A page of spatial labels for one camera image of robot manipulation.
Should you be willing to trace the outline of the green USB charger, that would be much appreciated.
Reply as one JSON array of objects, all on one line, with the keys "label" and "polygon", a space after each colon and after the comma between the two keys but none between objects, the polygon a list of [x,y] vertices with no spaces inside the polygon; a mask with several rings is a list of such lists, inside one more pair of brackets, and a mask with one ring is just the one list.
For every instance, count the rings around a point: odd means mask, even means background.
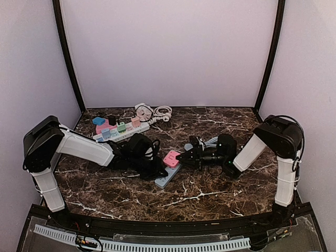
[{"label": "green USB charger", "polygon": [[119,123],[117,123],[117,131],[118,131],[119,133],[123,133],[123,132],[126,131],[126,125],[125,125],[124,122],[119,122]]}]

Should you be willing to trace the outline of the salmon pink charger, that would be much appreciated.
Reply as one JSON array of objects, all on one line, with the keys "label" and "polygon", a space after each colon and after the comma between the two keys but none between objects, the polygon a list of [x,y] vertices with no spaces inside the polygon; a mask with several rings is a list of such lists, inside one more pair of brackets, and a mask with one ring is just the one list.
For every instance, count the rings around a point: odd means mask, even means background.
[{"label": "salmon pink charger", "polygon": [[132,123],[132,126],[133,126],[134,128],[139,127],[139,126],[141,125],[140,118],[139,118],[139,117],[133,117],[133,118],[131,119],[131,123]]}]

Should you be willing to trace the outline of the blue power strip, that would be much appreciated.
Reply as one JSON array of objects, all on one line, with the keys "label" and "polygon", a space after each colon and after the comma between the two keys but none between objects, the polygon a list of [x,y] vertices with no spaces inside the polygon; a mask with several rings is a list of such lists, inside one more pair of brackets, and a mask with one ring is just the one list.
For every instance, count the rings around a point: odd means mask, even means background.
[{"label": "blue power strip", "polygon": [[180,170],[181,166],[182,166],[181,164],[178,164],[175,168],[167,166],[165,170],[167,171],[168,175],[166,177],[155,179],[154,184],[157,187],[164,189],[168,185],[168,183],[172,180],[172,178],[176,175],[176,173]]}]

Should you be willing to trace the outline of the grey-blue charger cube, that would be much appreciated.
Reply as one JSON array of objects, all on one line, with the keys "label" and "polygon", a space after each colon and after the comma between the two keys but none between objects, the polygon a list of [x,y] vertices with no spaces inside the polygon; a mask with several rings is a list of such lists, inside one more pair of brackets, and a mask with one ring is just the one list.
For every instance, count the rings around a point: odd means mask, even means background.
[{"label": "grey-blue charger cube", "polygon": [[106,128],[106,129],[102,129],[101,130],[101,134],[102,134],[102,137],[104,139],[108,139],[111,137],[111,132],[110,132],[110,129]]}]

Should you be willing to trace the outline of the blue plug on hub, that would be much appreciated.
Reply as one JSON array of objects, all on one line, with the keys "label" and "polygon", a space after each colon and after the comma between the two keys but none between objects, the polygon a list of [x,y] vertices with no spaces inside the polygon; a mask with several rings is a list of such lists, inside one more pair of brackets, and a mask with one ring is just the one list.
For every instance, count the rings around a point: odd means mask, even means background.
[{"label": "blue plug on hub", "polygon": [[105,123],[105,119],[101,118],[101,117],[95,117],[94,119],[92,119],[92,123],[94,125],[103,125]]}]

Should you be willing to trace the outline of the pink plug adapter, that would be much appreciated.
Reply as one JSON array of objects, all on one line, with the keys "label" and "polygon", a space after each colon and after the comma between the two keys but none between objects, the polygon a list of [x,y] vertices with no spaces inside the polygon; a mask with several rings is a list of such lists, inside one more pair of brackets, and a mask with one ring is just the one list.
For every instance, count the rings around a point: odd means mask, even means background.
[{"label": "pink plug adapter", "polygon": [[174,151],[174,150],[170,150],[168,152],[168,154],[163,158],[163,163],[166,166],[174,169],[179,164],[179,160],[176,158],[179,155],[180,155],[180,152]]}]

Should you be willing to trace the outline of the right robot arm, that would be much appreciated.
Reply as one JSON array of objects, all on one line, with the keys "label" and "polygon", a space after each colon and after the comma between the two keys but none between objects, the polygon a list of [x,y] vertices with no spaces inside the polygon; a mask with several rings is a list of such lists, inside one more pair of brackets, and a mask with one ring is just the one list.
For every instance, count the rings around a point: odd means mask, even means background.
[{"label": "right robot arm", "polygon": [[219,166],[231,178],[239,178],[260,157],[270,154],[277,167],[277,188],[274,204],[288,207],[299,181],[299,169],[305,149],[305,133],[300,123],[288,115],[269,115],[257,125],[247,142],[238,142],[227,133],[212,139],[190,136],[186,150],[176,159],[184,166],[201,170],[204,166]]}]

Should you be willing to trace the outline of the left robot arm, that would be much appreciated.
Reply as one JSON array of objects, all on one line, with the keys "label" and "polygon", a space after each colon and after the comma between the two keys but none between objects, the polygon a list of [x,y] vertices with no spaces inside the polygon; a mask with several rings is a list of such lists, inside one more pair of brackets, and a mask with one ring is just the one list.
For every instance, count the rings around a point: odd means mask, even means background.
[{"label": "left robot arm", "polygon": [[167,177],[163,160],[158,156],[160,140],[144,135],[149,128],[146,122],[138,127],[119,123],[114,129],[103,129],[90,138],[69,129],[52,115],[24,136],[23,169],[32,175],[61,228],[71,228],[74,217],[65,210],[66,203],[51,168],[54,155],[72,155],[115,170],[132,169],[147,181]]}]

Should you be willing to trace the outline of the left black frame post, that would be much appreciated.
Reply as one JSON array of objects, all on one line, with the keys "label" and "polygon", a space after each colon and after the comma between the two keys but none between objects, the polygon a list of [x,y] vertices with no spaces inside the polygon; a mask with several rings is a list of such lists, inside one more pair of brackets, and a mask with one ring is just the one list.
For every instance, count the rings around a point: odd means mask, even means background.
[{"label": "left black frame post", "polygon": [[80,91],[75,69],[72,63],[72,58],[70,55],[69,45],[68,45],[65,26],[64,26],[64,20],[62,16],[61,1],[52,0],[52,6],[54,10],[54,17],[56,21],[56,27],[57,27],[58,37],[59,37],[59,41],[61,45],[62,55],[63,55],[65,65],[67,68],[67,73],[70,79],[71,87],[74,92],[79,110],[81,114],[83,114],[86,111],[86,106],[85,106],[85,103],[84,103],[84,100],[83,100],[83,97]]}]

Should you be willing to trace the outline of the black plug on hub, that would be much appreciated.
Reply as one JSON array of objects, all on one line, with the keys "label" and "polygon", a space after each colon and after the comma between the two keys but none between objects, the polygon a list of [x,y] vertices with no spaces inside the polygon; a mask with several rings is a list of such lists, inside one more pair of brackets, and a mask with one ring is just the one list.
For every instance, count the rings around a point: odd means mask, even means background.
[{"label": "black plug on hub", "polygon": [[110,126],[116,126],[117,124],[116,116],[113,115],[108,116],[108,124]]}]

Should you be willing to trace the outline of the black front rail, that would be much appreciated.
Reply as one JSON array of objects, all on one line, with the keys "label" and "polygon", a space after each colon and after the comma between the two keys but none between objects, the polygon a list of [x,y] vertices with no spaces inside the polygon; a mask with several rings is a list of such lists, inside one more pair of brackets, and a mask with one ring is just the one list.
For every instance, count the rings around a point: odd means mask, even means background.
[{"label": "black front rail", "polygon": [[51,213],[47,208],[33,204],[29,217],[38,217],[48,225],[59,228],[75,229],[88,234],[111,237],[115,234],[154,235],[154,236],[188,236],[229,233],[231,235],[263,235],[267,231],[281,227],[293,226],[295,218],[312,212],[309,203],[298,204],[292,209],[293,217],[280,217],[279,212],[236,217],[218,220],[193,222],[141,222],[116,220],[87,215],[74,214],[69,211],[60,214]]}]

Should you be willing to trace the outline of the pink white round socket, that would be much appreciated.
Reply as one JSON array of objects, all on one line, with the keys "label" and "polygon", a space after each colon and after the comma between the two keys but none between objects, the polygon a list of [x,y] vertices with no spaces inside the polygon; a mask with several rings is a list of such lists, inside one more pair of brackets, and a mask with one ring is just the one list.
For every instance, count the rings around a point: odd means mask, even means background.
[{"label": "pink white round socket", "polygon": [[148,122],[153,118],[153,109],[145,103],[139,103],[134,108],[141,122]]}]

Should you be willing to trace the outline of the white multicolour power strip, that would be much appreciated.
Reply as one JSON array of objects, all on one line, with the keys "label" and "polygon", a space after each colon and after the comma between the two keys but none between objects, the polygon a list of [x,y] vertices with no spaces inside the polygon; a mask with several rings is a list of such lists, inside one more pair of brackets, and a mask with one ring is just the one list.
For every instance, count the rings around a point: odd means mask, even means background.
[{"label": "white multicolour power strip", "polygon": [[150,129],[150,125],[147,122],[141,122],[140,126],[135,128],[132,126],[132,123],[127,123],[125,126],[126,130],[121,133],[118,131],[117,128],[111,129],[110,130],[111,136],[107,139],[104,139],[101,133],[94,135],[93,139],[100,142],[107,140],[111,140],[113,142],[120,142],[122,140],[130,138],[135,133],[143,133]]}]

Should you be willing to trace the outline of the black frame post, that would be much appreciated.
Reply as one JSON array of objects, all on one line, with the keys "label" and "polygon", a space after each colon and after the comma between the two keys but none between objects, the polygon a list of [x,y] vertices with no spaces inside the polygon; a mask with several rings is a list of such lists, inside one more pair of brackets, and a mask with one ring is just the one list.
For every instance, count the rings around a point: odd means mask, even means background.
[{"label": "black frame post", "polygon": [[277,4],[277,11],[276,11],[276,17],[275,17],[275,24],[274,24],[274,29],[272,33],[272,39],[270,43],[270,48],[269,48],[269,53],[268,53],[268,58],[266,61],[266,66],[264,70],[264,74],[261,80],[260,88],[258,91],[257,99],[255,102],[255,105],[253,107],[253,111],[255,114],[258,114],[261,108],[261,105],[263,103],[268,82],[271,76],[272,68],[274,65],[275,61],[275,56],[277,52],[277,47],[278,47],[278,42],[280,38],[280,33],[281,33],[281,27],[282,27],[282,21],[283,21],[283,16],[285,13],[285,0],[279,0]]},{"label": "black frame post", "polygon": [[54,10],[54,17],[56,21],[56,27],[57,27],[58,37],[59,37],[59,41],[61,45],[62,55],[63,55],[65,65],[67,68],[67,73],[70,79],[71,87],[74,92],[79,110],[81,114],[83,114],[86,111],[86,106],[85,106],[85,103],[84,103],[84,100],[83,100],[83,97],[80,91],[75,69],[72,63],[72,58],[70,55],[69,45],[68,45],[65,26],[64,26],[64,20],[62,16],[61,1],[52,0],[52,6]]}]

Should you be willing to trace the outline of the pink triangular power hub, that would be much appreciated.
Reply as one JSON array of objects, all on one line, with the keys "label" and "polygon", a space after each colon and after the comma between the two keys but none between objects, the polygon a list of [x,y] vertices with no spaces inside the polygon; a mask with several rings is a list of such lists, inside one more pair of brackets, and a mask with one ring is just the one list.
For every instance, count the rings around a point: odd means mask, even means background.
[{"label": "pink triangular power hub", "polygon": [[108,119],[105,119],[105,122],[102,125],[96,125],[96,134],[100,134],[103,129],[115,129],[117,125],[110,125]]}]

